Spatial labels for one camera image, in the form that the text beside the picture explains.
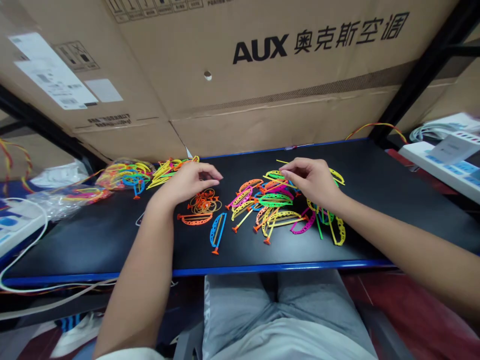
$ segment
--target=power strip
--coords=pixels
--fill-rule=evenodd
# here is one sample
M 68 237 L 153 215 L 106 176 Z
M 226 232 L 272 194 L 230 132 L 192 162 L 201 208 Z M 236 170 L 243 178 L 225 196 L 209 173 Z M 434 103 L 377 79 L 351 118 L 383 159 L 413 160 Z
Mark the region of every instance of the power strip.
M 398 153 L 427 173 L 455 189 L 467 198 L 480 204 L 480 180 L 472 176 L 479 168 L 466 161 L 444 164 L 430 155 L 433 145 L 426 141 L 404 145 Z

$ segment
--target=white power strip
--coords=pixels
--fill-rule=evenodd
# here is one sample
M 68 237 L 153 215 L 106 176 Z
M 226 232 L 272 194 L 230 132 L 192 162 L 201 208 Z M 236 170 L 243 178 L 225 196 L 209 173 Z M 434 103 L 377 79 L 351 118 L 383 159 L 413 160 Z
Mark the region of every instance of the white power strip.
M 0 217 L 0 258 L 45 224 L 42 212 L 26 201 L 7 201 L 8 212 Z
M 430 155 L 433 145 L 426 141 L 404 145 L 398 153 L 467 198 L 480 204 L 480 180 L 472 174 L 478 167 L 466 161 L 446 165 Z

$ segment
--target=barcode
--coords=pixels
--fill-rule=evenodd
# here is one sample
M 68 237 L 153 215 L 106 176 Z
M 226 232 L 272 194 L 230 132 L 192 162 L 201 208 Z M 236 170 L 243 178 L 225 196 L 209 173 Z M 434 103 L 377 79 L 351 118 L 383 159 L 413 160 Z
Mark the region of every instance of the barcode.
M 60 99 L 62 104 L 77 104 L 77 100 L 75 99 Z
M 42 80 L 44 83 L 49 83 L 50 80 L 47 79 L 47 77 L 43 74 L 37 74 L 37 76 Z

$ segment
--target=forearm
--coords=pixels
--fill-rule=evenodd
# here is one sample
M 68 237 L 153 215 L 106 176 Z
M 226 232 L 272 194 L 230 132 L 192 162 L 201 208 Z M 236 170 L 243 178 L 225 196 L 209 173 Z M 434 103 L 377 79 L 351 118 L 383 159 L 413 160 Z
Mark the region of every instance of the forearm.
M 172 279 L 173 210 L 161 201 L 148 204 L 108 303 L 95 358 L 155 346 Z
M 346 195 L 341 197 L 334 212 L 447 304 L 465 316 L 480 317 L 478 256 Z

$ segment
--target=white label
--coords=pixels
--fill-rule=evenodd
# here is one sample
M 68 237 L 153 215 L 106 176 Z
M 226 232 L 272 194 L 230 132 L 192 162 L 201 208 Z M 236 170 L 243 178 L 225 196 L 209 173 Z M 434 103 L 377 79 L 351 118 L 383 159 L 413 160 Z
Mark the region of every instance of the white label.
M 97 98 L 36 32 L 10 36 L 10 41 L 30 61 L 15 61 L 30 79 L 65 110 L 86 109 Z
M 123 101 L 117 89 L 108 79 L 87 80 L 85 84 L 103 103 Z

